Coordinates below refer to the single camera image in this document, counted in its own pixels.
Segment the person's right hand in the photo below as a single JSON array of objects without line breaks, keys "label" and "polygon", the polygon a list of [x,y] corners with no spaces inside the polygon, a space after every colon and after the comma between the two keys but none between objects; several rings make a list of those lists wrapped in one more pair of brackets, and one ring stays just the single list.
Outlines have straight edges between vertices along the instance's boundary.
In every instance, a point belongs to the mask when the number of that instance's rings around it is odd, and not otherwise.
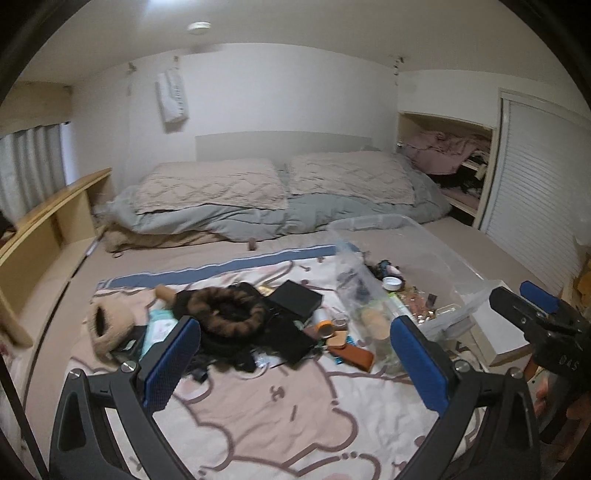
[{"label": "person's right hand", "polygon": [[[547,409],[548,396],[557,385],[554,375],[538,367],[532,360],[527,364],[528,387],[533,394],[535,414],[540,418]],[[549,443],[547,453],[556,463],[566,463],[579,446],[590,425],[590,396],[581,395],[565,413],[566,422],[555,439]]]}]

